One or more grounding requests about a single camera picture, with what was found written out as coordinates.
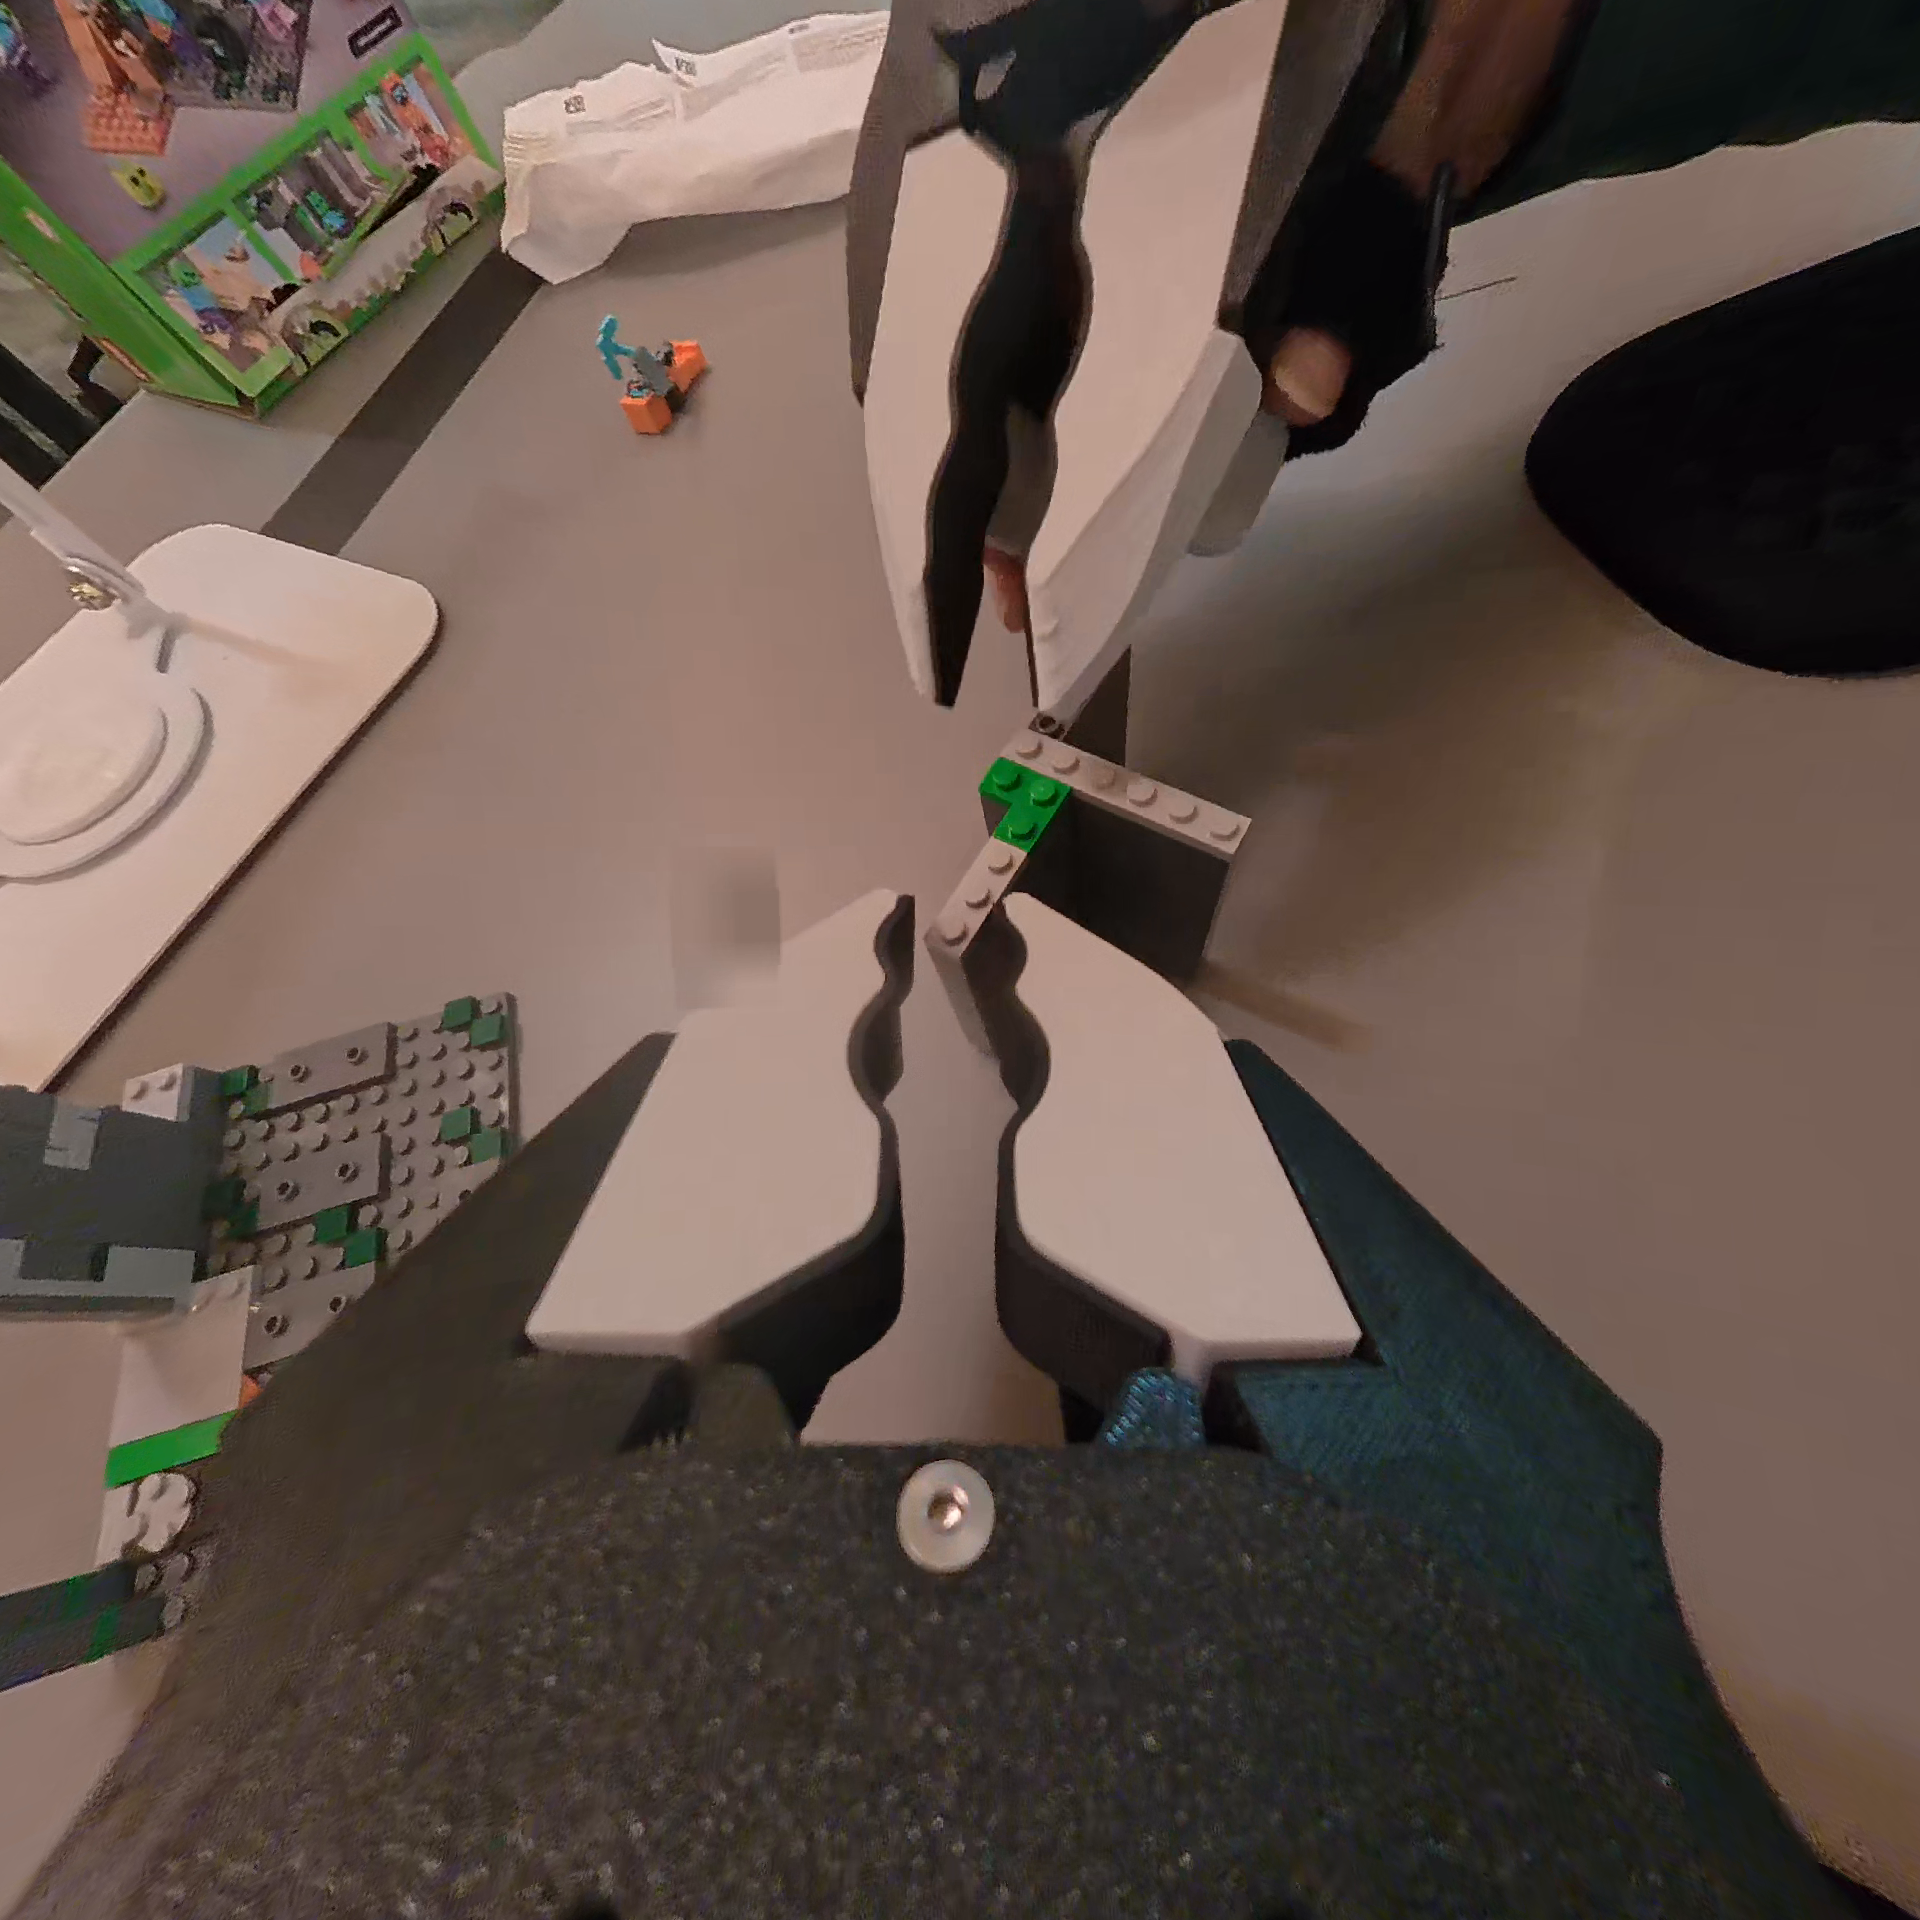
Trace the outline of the black mesh cushion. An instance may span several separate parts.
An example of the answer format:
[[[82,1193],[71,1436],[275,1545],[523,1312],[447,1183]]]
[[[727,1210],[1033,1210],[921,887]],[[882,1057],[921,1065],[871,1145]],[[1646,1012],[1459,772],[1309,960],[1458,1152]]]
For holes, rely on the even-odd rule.
[[[1526,490],[1637,608],[1739,665],[1917,668],[1917,228],[1605,353],[1537,420]]]

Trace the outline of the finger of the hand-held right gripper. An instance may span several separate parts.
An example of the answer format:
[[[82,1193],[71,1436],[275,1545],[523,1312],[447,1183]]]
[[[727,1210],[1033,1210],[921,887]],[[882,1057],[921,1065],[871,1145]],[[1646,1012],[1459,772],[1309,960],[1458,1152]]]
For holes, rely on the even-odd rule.
[[[1205,13],[1087,144],[1087,317],[1024,556],[1038,706],[1056,724],[1107,676],[1258,407],[1262,376],[1218,310],[1287,10]]]
[[[903,158],[867,359],[867,481],[909,679],[955,703],[975,622],[1025,633],[1024,558],[1078,352],[1080,172],[945,130]]]

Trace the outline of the dark grey cross wall piece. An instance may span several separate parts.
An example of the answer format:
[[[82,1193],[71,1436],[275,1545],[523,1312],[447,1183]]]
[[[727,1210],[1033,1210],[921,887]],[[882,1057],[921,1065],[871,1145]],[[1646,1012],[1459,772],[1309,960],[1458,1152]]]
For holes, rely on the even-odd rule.
[[[1059,735],[1118,760],[1095,749],[1086,721],[1066,724],[1050,711],[1035,711],[1019,730],[1025,729]],[[1234,858],[1184,848],[1159,832],[1071,799],[1031,848],[1019,884],[1007,897],[1031,894],[1097,938],[1181,985],[1206,956]],[[989,996],[1011,973],[1000,946],[1000,906],[1002,901],[962,967],[937,967],[928,956],[962,1036],[985,1056],[991,1053]]]

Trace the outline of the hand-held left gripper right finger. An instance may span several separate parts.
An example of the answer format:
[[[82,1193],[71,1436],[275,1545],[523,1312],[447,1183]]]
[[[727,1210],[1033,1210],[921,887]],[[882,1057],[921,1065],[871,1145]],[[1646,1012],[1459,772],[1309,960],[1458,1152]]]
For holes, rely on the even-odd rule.
[[[999,1078],[993,1303],[1066,1400],[1168,1370],[1351,1360],[1359,1318],[1215,1023],[1053,905],[1009,894],[965,960]]]

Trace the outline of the grey brick build on baseplate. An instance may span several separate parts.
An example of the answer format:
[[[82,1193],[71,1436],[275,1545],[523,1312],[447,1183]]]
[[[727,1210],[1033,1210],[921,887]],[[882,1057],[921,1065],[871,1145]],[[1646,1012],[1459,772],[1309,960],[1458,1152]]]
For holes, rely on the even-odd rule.
[[[1,1687],[174,1631],[234,1415],[503,1169],[509,996],[457,996],[119,1101],[5,1087],[5,1317],[113,1333],[94,1567],[5,1596]]]

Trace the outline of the short light grey plate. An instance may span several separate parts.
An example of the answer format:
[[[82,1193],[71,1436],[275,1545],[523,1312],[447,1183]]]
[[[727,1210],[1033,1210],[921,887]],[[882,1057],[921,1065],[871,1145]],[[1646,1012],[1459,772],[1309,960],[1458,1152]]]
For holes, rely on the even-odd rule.
[[[1031,848],[995,834],[979,844],[923,933],[923,946],[937,967],[962,967],[1000,901],[1017,888],[1027,856]]]

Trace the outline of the white paper bag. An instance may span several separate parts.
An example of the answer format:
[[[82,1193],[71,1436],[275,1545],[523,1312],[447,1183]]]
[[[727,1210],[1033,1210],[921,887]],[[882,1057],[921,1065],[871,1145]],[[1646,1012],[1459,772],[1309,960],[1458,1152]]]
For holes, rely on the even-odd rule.
[[[505,110],[497,244],[541,280],[598,270],[633,225],[832,202],[888,16],[815,13],[711,54],[661,41]]]

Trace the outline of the green toy box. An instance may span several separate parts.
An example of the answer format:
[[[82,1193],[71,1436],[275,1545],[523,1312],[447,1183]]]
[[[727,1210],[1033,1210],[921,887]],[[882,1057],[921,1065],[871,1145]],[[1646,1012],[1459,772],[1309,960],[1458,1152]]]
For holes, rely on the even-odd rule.
[[[146,389],[258,415],[505,182],[400,2],[14,2],[5,253]]]

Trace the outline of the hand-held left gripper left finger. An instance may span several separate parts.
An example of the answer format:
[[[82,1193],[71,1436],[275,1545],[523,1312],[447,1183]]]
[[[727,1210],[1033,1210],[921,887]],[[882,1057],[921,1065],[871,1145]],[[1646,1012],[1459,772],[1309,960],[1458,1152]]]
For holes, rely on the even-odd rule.
[[[541,1353],[730,1362],[806,1424],[905,1293],[896,1124],[917,905],[872,888],[687,1015],[525,1320]]]

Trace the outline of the person's right forearm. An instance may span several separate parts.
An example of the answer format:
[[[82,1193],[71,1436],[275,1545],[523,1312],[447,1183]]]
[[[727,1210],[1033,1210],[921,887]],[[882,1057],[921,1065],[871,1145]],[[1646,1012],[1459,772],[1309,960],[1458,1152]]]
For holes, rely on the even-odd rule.
[[[1458,217],[1702,153],[1917,118],[1914,2],[1592,2]]]

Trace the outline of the small green corner plate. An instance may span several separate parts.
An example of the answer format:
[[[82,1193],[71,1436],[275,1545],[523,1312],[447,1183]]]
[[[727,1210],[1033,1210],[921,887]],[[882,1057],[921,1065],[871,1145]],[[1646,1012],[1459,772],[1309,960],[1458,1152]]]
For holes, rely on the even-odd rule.
[[[1059,814],[1071,788],[1042,767],[995,756],[977,782],[982,818],[991,839],[1031,849]]]

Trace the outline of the long light grey plate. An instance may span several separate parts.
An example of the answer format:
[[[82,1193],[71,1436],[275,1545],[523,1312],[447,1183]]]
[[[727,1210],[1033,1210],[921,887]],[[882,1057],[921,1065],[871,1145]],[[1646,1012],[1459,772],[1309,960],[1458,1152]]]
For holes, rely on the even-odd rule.
[[[1035,729],[1015,733],[999,756],[1011,756],[1042,767],[1071,788],[1059,814],[1071,799],[1083,799],[1118,820],[1141,825],[1184,845],[1213,856],[1234,858],[1250,820],[1226,806],[1199,799],[1178,786],[1166,783],[1077,746],[1059,735]]]

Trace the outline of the person's right hand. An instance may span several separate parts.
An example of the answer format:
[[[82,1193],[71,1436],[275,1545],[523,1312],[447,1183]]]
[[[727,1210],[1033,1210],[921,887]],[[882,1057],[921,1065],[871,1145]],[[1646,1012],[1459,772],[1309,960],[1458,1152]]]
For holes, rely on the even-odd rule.
[[[1241,309],[1294,457],[1347,442],[1437,338],[1451,230],[1552,110],[1590,4],[1385,4]]]

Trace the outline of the orange brick mini build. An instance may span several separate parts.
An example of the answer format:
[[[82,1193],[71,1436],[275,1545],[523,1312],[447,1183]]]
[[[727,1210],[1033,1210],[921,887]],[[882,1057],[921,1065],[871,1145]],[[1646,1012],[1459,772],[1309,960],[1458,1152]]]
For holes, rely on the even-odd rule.
[[[697,340],[640,348],[618,336],[617,316],[601,320],[594,349],[618,385],[618,412],[640,436],[667,431],[709,370],[706,352]]]

